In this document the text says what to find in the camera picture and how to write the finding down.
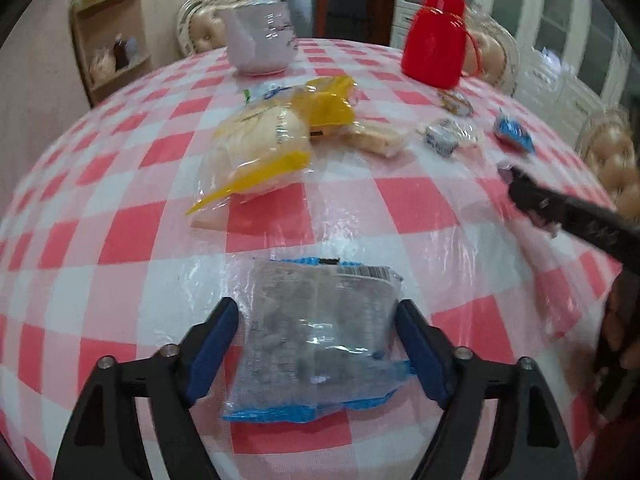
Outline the right hand in black glove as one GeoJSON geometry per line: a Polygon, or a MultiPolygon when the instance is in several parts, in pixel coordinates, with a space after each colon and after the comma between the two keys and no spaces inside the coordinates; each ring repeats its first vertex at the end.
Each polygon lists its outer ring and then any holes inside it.
{"type": "Polygon", "coordinates": [[[593,371],[597,410],[608,420],[638,420],[639,277],[627,269],[606,298],[593,371]]]}

